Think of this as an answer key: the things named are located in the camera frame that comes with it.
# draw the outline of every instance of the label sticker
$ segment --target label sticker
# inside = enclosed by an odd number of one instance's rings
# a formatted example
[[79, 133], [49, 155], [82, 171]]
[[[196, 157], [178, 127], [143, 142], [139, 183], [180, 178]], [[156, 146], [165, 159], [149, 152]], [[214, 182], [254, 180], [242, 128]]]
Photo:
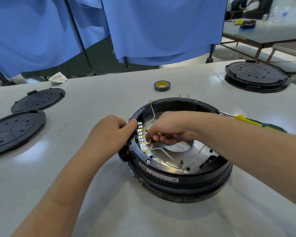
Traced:
[[138, 162], [140, 167], [148, 172], [149, 174], [153, 175], [154, 177], [157, 177], [158, 179], [161, 179], [163, 181], [168, 181], [168, 182], [174, 182], [174, 183], [178, 183], [179, 182], [179, 179], [178, 178], [172, 178], [170, 176], [166, 176], [166, 175], [162, 175], [162, 174], [159, 174], [151, 169], [148, 169], [146, 166], [144, 166], [142, 163]]

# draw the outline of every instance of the screwdriver handle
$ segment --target screwdriver handle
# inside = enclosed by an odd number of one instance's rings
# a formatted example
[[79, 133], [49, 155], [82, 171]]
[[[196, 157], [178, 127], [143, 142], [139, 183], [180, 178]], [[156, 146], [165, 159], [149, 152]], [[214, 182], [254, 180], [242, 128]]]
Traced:
[[237, 115], [234, 118], [236, 120], [243, 121], [243, 122], [246, 122], [246, 123], [249, 123], [249, 124], [258, 125], [258, 126], [265, 127], [265, 128], [268, 128], [268, 129], [272, 129], [272, 130], [287, 133], [286, 130], [284, 130], [283, 128], [281, 128], [279, 126], [272, 125], [272, 124], [267, 124], [267, 123], [262, 123], [262, 122], [259, 122], [259, 121], [256, 121], [256, 120], [252, 120], [252, 119], [249, 119], [249, 118], [247, 118], [247, 117], [245, 117], [243, 115]]

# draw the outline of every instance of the plastic bottle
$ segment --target plastic bottle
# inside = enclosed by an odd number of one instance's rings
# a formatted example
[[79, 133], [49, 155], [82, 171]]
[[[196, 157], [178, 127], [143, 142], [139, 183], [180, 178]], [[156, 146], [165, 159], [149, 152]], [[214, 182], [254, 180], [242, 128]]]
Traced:
[[286, 7], [285, 11], [283, 12], [281, 22], [283, 22], [285, 17], [288, 15], [288, 9], [289, 9], [289, 7]]
[[275, 20], [275, 16], [276, 16], [277, 10], [278, 10], [278, 7], [276, 7], [276, 8], [274, 9], [274, 11], [271, 12], [271, 15], [270, 15], [270, 17], [269, 17], [269, 21], [270, 21], [270, 23], [272, 23], [272, 22], [277, 22], [277, 21]]

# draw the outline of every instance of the black electrical tape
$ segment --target black electrical tape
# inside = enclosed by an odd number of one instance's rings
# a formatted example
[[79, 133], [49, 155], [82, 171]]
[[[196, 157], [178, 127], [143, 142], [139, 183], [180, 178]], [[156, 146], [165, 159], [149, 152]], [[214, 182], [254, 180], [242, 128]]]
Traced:
[[159, 80], [154, 83], [153, 88], [156, 91], [168, 91], [171, 88], [171, 83], [166, 80]]

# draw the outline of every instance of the hand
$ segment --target hand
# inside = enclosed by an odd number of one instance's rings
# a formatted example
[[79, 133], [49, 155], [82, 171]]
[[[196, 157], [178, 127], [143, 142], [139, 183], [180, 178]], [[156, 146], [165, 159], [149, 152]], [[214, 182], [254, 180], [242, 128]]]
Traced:
[[134, 119], [126, 124], [123, 119], [108, 115], [93, 127], [81, 150], [104, 164], [125, 145], [137, 126]]
[[194, 111], [167, 111], [149, 128], [146, 140], [151, 138], [166, 145], [174, 145], [181, 141], [195, 140], [197, 134], [189, 130], [190, 116]]

